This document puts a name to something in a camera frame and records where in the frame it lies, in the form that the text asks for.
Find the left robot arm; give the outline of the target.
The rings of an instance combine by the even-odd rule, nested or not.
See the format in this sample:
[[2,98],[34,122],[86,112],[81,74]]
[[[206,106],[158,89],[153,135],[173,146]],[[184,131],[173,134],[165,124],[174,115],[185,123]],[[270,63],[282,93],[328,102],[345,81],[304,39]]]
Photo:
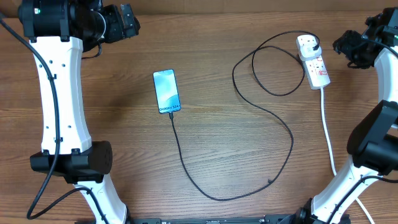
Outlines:
[[92,140],[81,89],[85,52],[139,33],[131,6],[24,0],[18,16],[25,44],[34,54],[43,111],[41,150],[30,157],[32,170],[72,184],[90,206],[95,223],[131,223],[110,177],[111,144]]

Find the blue Galaxy smartphone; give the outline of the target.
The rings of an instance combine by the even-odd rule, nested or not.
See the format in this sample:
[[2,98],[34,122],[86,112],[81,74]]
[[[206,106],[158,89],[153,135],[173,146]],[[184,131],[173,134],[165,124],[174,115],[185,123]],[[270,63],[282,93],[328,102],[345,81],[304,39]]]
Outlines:
[[153,73],[155,94],[160,114],[173,113],[182,109],[173,69]]

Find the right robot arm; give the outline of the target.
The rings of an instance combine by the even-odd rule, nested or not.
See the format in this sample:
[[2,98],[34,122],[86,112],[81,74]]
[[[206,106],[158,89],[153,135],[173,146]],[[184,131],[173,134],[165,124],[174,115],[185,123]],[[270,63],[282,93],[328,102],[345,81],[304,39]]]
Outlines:
[[333,49],[345,54],[349,68],[376,69],[379,103],[353,129],[348,160],[332,181],[282,223],[350,223],[346,209],[367,187],[387,182],[397,170],[397,137],[388,133],[397,127],[397,8],[385,8],[365,24],[362,34],[347,30]]

